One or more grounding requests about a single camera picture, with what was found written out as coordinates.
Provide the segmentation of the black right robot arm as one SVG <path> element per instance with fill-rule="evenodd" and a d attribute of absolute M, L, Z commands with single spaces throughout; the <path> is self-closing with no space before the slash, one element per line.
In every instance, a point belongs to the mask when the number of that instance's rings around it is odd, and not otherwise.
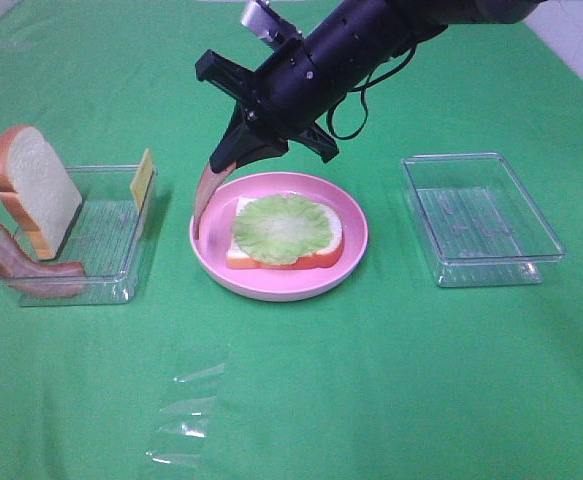
<path fill-rule="evenodd" d="M 308 36 L 267 1 L 250 1 L 243 24 L 272 49 L 256 70 L 208 50 L 196 76 L 235 99 L 214 173 L 284 155 L 295 141 L 328 162 L 339 150 L 317 123 L 382 63 L 404 56 L 453 24 L 513 24 L 534 1 L 343 1 Z"/>

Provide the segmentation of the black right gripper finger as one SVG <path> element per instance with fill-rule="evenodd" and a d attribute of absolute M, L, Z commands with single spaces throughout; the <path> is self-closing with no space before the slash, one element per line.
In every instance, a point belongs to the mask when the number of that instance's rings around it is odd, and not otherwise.
<path fill-rule="evenodd" d="M 239 143 L 240 153 L 236 159 L 236 167 L 242 168 L 250 163 L 277 158 L 285 155 L 288 150 L 288 141 L 280 137 L 265 137 L 247 135 Z"/>
<path fill-rule="evenodd" d="M 232 164 L 240 168 L 256 161 L 261 138 L 250 126 L 247 114 L 245 109 L 233 110 L 227 129 L 210 156 L 209 164 L 213 173 L 220 173 Z"/>

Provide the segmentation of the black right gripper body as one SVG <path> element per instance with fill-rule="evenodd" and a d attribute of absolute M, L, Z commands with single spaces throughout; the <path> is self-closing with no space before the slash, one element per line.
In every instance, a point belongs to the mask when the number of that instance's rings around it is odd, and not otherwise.
<path fill-rule="evenodd" d="M 339 150 L 316 121 L 370 71 L 370 46 L 360 29 L 314 32 L 289 40 L 255 71 L 208 50 L 196 62 L 196 76 L 247 110 L 260 137 L 295 141 L 327 163 Z"/>

